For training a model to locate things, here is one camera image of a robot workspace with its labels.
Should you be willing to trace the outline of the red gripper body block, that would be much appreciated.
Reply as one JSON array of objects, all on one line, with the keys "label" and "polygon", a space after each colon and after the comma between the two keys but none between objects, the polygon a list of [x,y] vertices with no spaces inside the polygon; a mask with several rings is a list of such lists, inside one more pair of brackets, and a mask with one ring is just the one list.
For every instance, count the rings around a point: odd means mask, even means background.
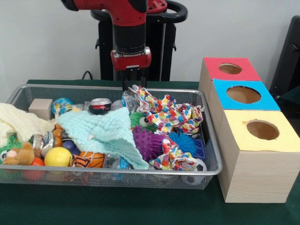
[{"label": "red gripper body block", "polygon": [[145,47],[142,52],[137,54],[124,54],[112,50],[111,60],[116,71],[125,71],[135,67],[148,68],[151,63],[151,51],[149,47]]}]

